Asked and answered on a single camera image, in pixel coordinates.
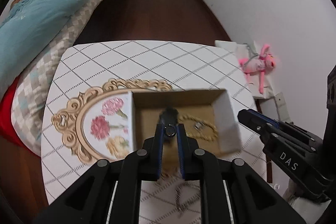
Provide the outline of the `pink panther plush toy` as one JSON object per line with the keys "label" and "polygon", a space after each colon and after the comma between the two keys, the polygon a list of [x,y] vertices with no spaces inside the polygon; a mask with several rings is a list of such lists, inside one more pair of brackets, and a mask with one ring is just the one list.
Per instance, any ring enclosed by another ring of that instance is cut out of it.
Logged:
{"label": "pink panther plush toy", "polygon": [[270,45],[264,44],[260,53],[253,53],[251,57],[239,59],[239,65],[249,84],[252,84],[251,76],[259,76],[258,91],[264,94],[265,75],[276,67],[276,61],[270,51]]}

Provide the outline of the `checkered mattress bedding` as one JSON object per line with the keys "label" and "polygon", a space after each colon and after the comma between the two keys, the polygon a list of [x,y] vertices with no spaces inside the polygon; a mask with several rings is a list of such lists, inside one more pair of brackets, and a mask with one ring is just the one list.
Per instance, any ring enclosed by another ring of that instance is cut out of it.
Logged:
{"label": "checkered mattress bedding", "polygon": [[23,145],[37,156],[41,155],[43,114],[56,68],[101,1],[86,1],[19,77],[11,106],[11,123]]}

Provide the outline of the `open cardboard box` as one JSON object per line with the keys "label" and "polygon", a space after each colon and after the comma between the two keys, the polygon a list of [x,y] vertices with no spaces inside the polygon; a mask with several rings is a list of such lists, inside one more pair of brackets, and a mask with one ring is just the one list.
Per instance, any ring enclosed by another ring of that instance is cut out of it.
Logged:
{"label": "open cardboard box", "polygon": [[133,149],[154,135],[159,115],[167,107],[178,110],[178,123],[184,125],[187,135],[214,155],[227,156],[243,146],[237,114],[227,89],[165,92],[133,89],[127,96]]}

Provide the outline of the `red blanket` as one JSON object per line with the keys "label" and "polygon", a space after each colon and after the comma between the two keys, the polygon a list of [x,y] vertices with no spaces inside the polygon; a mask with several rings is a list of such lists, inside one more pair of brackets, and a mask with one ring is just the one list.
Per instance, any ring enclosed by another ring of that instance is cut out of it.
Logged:
{"label": "red blanket", "polygon": [[0,132],[1,137],[13,143],[18,147],[22,147],[27,149],[25,144],[20,140],[18,137],[15,129],[13,128],[12,121],[11,121],[11,107],[13,104],[14,94],[19,82],[19,77],[17,77],[14,82],[9,86],[5,95],[1,100],[0,105]]}

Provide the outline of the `white wall power strip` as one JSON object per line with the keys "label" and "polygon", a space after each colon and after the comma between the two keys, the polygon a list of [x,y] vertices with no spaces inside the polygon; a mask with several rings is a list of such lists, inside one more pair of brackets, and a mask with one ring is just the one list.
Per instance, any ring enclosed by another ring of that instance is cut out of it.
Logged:
{"label": "white wall power strip", "polygon": [[284,94],[282,92],[278,93],[275,96],[274,102],[276,104],[276,110],[278,113],[279,120],[282,122],[291,123],[292,121],[288,112]]}

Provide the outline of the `light blue quilt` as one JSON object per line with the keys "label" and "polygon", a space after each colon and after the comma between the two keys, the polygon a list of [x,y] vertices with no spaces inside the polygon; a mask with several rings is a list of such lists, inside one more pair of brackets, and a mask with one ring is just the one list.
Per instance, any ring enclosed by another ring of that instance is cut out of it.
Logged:
{"label": "light blue quilt", "polygon": [[1,24],[1,94],[88,0],[22,0]]}

